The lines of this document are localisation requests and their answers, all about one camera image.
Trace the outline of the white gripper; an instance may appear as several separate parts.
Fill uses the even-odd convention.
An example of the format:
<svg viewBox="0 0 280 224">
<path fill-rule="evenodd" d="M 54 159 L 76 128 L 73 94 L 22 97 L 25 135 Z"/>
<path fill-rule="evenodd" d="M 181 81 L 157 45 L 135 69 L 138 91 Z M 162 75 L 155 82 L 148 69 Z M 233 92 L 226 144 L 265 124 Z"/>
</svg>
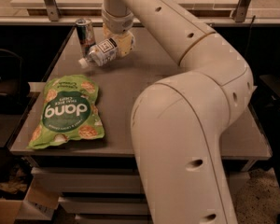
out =
<svg viewBox="0 0 280 224">
<path fill-rule="evenodd" d="M 118 57 L 127 56 L 135 46 L 135 38 L 132 32 L 127 32 L 133 27 L 133 14 L 129 13 L 123 17 L 116 17 L 102 8 L 103 34 L 105 39 L 116 35 L 116 43 L 118 46 Z"/>
</svg>

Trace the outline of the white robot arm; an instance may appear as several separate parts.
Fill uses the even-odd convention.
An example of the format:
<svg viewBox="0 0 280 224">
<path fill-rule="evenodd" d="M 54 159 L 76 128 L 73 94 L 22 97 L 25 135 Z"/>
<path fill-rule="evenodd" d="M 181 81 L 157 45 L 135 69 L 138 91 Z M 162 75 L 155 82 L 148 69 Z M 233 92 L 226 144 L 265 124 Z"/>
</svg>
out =
<svg viewBox="0 0 280 224">
<path fill-rule="evenodd" d="M 181 69 L 147 87 L 133 105 L 133 150 L 153 223 L 238 224 L 219 140 L 250 101 L 249 65 L 172 0 L 104 0 L 113 33 L 131 15 Z"/>
</svg>

